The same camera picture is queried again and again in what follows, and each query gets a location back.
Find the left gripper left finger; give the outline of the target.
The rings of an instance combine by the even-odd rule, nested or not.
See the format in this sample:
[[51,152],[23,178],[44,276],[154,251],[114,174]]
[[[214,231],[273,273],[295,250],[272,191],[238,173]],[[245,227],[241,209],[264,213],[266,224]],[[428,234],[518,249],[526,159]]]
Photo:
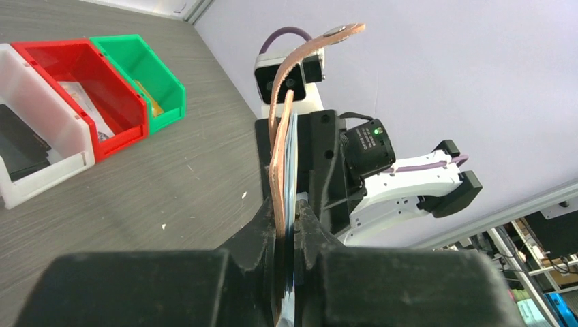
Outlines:
[[266,200],[214,250],[71,253],[42,273],[17,326],[273,326]]

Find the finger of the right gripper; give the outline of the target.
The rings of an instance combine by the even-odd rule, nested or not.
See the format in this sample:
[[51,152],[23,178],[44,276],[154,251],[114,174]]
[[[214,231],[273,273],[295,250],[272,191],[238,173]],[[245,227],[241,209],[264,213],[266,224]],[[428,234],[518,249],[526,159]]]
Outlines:
[[363,182],[351,179],[341,139],[345,122],[334,110],[300,114],[297,121],[297,191],[323,227],[334,235],[350,227],[350,213],[365,195]]

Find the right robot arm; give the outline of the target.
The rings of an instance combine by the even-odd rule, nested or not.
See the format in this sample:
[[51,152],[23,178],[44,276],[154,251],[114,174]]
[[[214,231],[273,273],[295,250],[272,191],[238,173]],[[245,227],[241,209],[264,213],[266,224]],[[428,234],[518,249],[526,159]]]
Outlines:
[[448,217],[467,208],[483,186],[467,156],[444,140],[420,157],[397,159],[381,122],[364,118],[346,129],[346,116],[333,110],[290,119],[288,146],[297,151],[288,178],[321,224],[347,246],[399,223],[431,215]]

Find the pink leather card holder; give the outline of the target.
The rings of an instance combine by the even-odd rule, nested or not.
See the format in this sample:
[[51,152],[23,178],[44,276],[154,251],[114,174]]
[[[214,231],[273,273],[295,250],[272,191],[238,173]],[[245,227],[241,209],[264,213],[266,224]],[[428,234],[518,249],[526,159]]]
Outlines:
[[362,22],[350,23],[332,28],[318,37],[307,40],[285,57],[273,79],[267,118],[271,145],[268,181],[275,220],[275,260],[280,264],[280,267],[275,270],[274,326],[286,325],[286,319],[283,318],[283,309],[286,307],[284,299],[293,290],[292,275],[287,273],[292,259],[287,252],[292,251],[290,236],[294,229],[298,159],[297,113],[292,109],[294,91],[287,91],[280,119],[277,119],[277,98],[290,71],[305,57],[326,46],[340,43],[364,31],[365,28],[366,24]]

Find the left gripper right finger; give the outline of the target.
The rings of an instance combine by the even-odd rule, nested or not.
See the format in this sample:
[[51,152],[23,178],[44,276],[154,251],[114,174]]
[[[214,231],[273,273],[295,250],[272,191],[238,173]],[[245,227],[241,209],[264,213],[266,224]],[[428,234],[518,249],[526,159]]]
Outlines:
[[507,285],[475,251],[347,247],[297,203],[297,326],[523,326]]

